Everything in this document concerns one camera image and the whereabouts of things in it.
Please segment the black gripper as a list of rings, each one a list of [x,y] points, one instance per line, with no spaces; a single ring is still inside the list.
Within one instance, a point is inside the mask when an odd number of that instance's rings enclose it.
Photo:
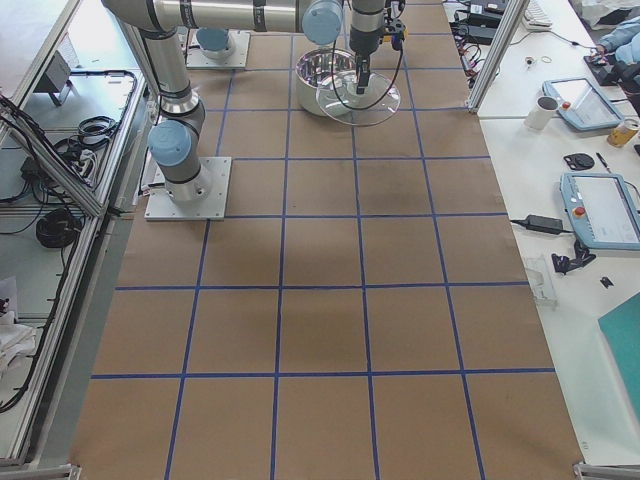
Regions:
[[[384,29],[361,31],[351,28],[349,33],[349,48],[356,57],[356,94],[362,95],[370,81],[370,56],[378,49]]]

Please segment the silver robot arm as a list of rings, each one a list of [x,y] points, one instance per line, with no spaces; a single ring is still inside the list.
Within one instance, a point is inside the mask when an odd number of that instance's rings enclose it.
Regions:
[[[211,190],[197,155],[205,109],[191,86],[178,28],[302,33],[327,45],[343,23],[340,1],[107,1],[104,6],[141,36],[164,118],[151,129],[148,149],[175,202],[204,198]]]
[[[214,61],[223,61],[235,51],[235,44],[228,29],[200,28],[196,40],[203,55]]]

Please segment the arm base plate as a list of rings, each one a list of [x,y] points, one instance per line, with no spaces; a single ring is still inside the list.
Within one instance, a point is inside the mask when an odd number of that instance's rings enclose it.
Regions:
[[[188,69],[245,69],[250,34],[242,30],[202,28],[195,32],[186,50]]]
[[[148,221],[196,221],[225,218],[231,157],[200,157],[201,169],[183,184],[152,187],[144,218]]]

